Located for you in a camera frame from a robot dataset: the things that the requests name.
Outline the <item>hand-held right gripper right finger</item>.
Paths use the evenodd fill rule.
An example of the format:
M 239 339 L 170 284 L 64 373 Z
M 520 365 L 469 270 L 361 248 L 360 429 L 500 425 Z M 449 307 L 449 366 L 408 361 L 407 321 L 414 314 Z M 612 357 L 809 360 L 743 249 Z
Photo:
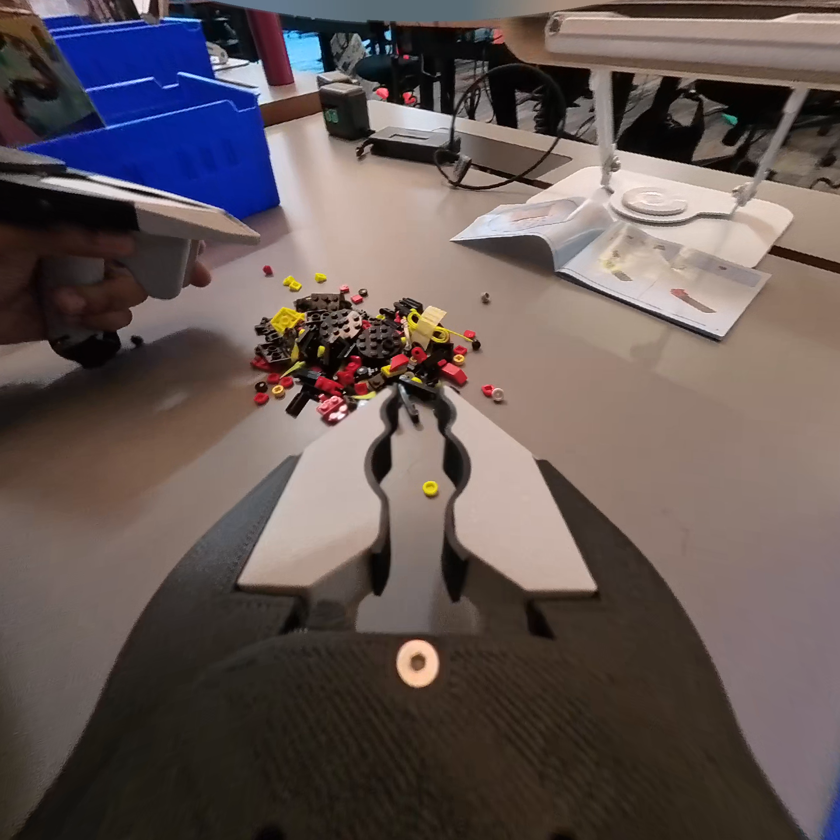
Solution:
M 593 573 L 532 452 L 452 388 L 434 414 L 452 486 L 438 628 L 527 632 L 544 602 L 595 599 Z

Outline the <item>pile of toy bricks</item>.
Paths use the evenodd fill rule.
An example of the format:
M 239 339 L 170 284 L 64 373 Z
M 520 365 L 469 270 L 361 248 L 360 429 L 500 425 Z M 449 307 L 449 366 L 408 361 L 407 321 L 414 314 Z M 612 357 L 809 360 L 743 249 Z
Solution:
M 397 381 L 413 377 L 428 385 L 467 385 L 469 354 L 480 352 L 473 330 L 455 330 L 446 312 L 403 296 L 389 307 L 368 309 L 369 291 L 341 285 L 316 290 L 263 317 L 250 368 L 255 406 L 284 402 L 299 417 L 313 405 L 334 426 L 379 394 L 397 392 Z

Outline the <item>open light blue booklet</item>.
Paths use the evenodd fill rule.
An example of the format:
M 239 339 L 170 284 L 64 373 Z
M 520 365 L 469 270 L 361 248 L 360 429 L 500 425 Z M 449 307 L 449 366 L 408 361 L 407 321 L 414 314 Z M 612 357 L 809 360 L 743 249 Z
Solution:
M 500 205 L 451 240 L 542 242 L 559 277 L 713 340 L 728 335 L 771 277 L 612 220 L 580 196 Z

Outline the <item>small black charger device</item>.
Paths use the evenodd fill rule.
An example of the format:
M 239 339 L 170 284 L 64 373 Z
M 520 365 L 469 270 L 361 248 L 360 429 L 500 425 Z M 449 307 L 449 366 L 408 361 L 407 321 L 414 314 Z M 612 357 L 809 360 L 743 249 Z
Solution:
M 342 140 L 364 140 L 373 133 L 364 89 L 350 82 L 332 82 L 318 90 L 328 133 Z

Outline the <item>person's left hand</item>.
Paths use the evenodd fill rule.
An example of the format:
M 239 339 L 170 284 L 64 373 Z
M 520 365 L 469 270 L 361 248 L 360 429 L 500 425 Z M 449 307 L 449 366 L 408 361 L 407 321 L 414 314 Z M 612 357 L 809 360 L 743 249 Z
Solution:
M 89 287 L 60 287 L 52 306 L 70 324 L 116 332 L 132 321 L 147 292 L 124 265 L 133 251 L 128 233 L 63 226 L 46 229 L 1 225 L 1 344 L 46 340 L 46 317 L 36 277 L 48 257 L 103 259 L 104 277 Z

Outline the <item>black power adapter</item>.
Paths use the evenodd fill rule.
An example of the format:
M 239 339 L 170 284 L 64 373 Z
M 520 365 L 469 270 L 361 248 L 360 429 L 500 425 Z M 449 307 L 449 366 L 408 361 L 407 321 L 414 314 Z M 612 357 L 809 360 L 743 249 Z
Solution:
M 449 165 L 460 156 L 460 137 L 446 129 L 421 130 L 387 127 L 370 134 L 356 149 L 360 160 L 366 154 L 435 165 Z

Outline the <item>maroon pole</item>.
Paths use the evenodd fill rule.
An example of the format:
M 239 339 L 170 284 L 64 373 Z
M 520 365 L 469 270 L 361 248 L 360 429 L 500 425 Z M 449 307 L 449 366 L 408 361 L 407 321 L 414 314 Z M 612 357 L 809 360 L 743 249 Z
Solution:
M 279 15 L 253 8 L 245 12 L 268 84 L 271 87 L 293 84 L 294 76 Z

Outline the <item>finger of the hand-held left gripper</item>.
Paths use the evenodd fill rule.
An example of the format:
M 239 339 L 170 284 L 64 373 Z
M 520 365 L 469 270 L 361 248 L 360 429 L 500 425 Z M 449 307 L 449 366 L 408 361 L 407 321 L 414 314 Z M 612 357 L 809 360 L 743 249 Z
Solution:
M 2 222 L 242 245 L 260 241 L 259 233 L 221 208 L 152 190 L 152 194 L 138 193 L 53 176 L 2 175 Z
M 152 194 L 153 192 L 152 188 L 144 185 L 81 171 L 70 167 L 60 159 L 13 148 L 1 148 L 1 173 L 2 175 L 32 175 L 41 179 L 53 176 L 76 182 L 97 183 L 134 193 Z

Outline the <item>task sheet on stand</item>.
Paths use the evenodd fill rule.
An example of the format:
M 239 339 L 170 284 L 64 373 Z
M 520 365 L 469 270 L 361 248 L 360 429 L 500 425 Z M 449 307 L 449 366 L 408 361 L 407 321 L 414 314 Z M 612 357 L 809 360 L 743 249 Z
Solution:
M 774 17 L 620 14 L 558 10 L 545 25 L 546 56 L 592 69 L 599 162 L 564 178 L 549 196 L 588 195 L 609 214 L 658 236 L 746 267 L 756 267 L 786 234 L 794 207 L 764 187 L 812 89 L 838 89 L 838 8 Z M 613 138 L 612 74 L 745 81 L 782 89 L 778 124 L 755 173 L 715 188 L 691 175 L 680 180 L 646 164 L 622 164 Z

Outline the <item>yellow cardboard toy box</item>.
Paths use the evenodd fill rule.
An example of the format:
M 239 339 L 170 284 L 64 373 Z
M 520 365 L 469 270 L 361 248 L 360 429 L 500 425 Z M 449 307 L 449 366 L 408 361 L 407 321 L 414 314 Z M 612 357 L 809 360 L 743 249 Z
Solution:
M 21 148 L 103 127 L 87 90 L 41 18 L 2 7 L 2 146 Z

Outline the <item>blue plastic bin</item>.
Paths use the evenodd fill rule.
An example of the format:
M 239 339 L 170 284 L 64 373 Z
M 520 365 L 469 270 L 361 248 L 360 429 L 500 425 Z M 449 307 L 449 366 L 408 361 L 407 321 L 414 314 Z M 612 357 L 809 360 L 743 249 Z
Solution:
M 186 107 L 183 75 L 215 81 L 195 19 L 91 24 L 66 15 L 45 24 L 108 126 Z
M 252 91 L 180 72 L 88 90 L 104 127 L 24 146 L 69 167 L 214 205 L 245 219 L 278 207 Z

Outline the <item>black toy brick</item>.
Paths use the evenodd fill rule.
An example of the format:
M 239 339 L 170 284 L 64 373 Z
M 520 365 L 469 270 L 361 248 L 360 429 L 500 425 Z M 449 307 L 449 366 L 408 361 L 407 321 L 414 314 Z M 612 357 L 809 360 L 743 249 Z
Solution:
M 413 377 L 400 378 L 396 387 L 412 425 L 418 429 L 423 427 L 425 417 L 434 416 L 440 397 L 439 387 Z

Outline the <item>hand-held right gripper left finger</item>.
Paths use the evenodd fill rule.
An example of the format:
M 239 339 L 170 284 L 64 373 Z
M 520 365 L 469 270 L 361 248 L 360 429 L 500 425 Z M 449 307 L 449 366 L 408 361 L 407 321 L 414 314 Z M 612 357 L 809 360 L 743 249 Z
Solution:
M 388 389 L 302 451 L 238 575 L 240 592 L 296 600 L 307 630 L 387 631 L 363 605 L 381 600 L 394 564 L 382 482 L 398 412 Z

